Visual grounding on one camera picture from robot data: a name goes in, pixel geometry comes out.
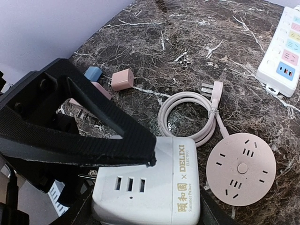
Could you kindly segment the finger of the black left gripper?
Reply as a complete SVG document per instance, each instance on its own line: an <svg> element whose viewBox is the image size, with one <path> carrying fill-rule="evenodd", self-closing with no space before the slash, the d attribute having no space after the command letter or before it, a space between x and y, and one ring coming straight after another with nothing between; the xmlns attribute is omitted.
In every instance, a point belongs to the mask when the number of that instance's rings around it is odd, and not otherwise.
<svg viewBox="0 0 300 225"><path fill-rule="evenodd" d="M58 58L28 73L0 97L0 151L10 158L78 166L156 164L156 137L115 103L101 102L90 111L120 139L80 135L75 119L58 115L89 81L67 59Z"/></svg>

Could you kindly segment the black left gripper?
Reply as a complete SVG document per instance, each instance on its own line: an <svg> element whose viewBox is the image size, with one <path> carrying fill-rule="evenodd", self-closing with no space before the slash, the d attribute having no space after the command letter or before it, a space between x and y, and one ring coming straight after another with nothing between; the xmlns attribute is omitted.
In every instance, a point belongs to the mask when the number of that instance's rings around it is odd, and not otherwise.
<svg viewBox="0 0 300 225"><path fill-rule="evenodd" d="M44 164L6 157L5 162L12 166L21 188L19 208L28 213L31 225L92 225L91 189L79 174L88 168L76 165ZM55 181L64 184L58 202L69 209L58 217L48 192Z"/></svg>

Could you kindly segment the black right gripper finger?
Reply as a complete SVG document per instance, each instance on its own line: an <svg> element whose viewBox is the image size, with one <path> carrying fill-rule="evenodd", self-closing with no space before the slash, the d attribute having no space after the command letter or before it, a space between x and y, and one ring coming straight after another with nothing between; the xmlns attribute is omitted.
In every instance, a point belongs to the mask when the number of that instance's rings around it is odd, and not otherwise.
<svg viewBox="0 0 300 225"><path fill-rule="evenodd" d="M203 187L200 187L200 196L200 225L239 225L219 207Z"/></svg>

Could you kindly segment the white cube socket adapter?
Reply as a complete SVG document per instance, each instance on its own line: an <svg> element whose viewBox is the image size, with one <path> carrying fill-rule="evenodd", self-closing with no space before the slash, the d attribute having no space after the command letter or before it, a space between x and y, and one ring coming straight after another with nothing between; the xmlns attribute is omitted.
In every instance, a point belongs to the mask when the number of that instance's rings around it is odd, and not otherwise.
<svg viewBox="0 0 300 225"><path fill-rule="evenodd" d="M91 211L103 225L196 225L200 185L196 145L158 137L156 164L101 167Z"/></svg>

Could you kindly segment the pink round socket hub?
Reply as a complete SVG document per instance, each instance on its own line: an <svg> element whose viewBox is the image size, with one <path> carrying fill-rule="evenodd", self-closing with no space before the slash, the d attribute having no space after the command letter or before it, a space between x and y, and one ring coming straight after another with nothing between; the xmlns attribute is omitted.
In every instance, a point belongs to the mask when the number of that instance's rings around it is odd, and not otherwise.
<svg viewBox="0 0 300 225"><path fill-rule="evenodd" d="M236 133L221 140L211 151L206 177L212 193L231 206L248 206L261 200L276 176L276 160L260 137Z"/></svg>

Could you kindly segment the pink cube socket adapter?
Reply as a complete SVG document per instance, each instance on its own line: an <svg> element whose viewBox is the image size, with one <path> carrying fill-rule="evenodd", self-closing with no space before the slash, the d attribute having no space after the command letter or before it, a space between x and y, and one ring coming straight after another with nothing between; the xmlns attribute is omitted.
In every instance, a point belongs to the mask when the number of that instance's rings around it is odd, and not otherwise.
<svg viewBox="0 0 300 225"><path fill-rule="evenodd" d="M69 103L88 111L97 108L101 102L110 102L111 94L98 82L85 81L75 86L74 95Z"/></svg>

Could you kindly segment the blue small charger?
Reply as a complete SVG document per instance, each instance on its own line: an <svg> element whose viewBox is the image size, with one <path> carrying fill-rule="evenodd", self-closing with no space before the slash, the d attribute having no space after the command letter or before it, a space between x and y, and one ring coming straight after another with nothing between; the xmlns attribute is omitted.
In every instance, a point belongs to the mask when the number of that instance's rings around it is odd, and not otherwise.
<svg viewBox="0 0 300 225"><path fill-rule="evenodd" d="M102 73L103 71L98 67L89 67L84 73L84 76L91 82L97 82Z"/></svg>

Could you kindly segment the pink small charger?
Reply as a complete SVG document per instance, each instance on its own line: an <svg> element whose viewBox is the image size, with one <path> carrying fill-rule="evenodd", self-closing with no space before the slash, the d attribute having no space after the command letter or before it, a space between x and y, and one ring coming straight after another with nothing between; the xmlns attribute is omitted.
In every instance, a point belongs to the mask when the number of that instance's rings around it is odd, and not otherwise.
<svg viewBox="0 0 300 225"><path fill-rule="evenodd" d="M125 69L113 73L111 87L114 91L132 88L134 86L134 74L131 69Z"/></svg>

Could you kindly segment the white multicolour power strip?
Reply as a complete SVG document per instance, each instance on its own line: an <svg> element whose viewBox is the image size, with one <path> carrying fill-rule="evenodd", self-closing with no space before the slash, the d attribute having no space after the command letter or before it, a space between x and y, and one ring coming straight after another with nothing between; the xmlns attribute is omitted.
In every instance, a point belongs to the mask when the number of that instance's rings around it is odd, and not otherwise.
<svg viewBox="0 0 300 225"><path fill-rule="evenodd" d="M290 98L300 78L300 11L284 7L281 18L256 72L267 92Z"/></svg>

